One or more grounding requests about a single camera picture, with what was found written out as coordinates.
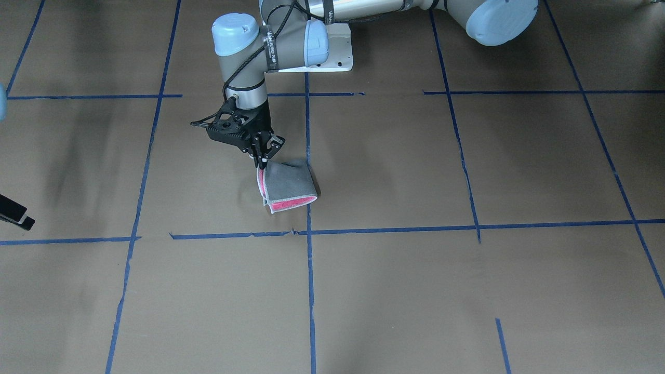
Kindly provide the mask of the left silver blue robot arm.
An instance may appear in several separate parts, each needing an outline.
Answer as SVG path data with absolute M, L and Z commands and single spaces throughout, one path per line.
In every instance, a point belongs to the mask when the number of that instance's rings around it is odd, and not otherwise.
M 237 147 L 263 170 L 285 142 L 271 127 L 264 76 L 325 64 L 331 25 L 374 21 L 414 7 L 438 9 L 479 44 L 499 46 L 531 24 L 538 6 L 537 1 L 260 1 L 260 21 L 249 14 L 214 20 L 223 104 L 192 126 L 204 128 L 211 140 Z

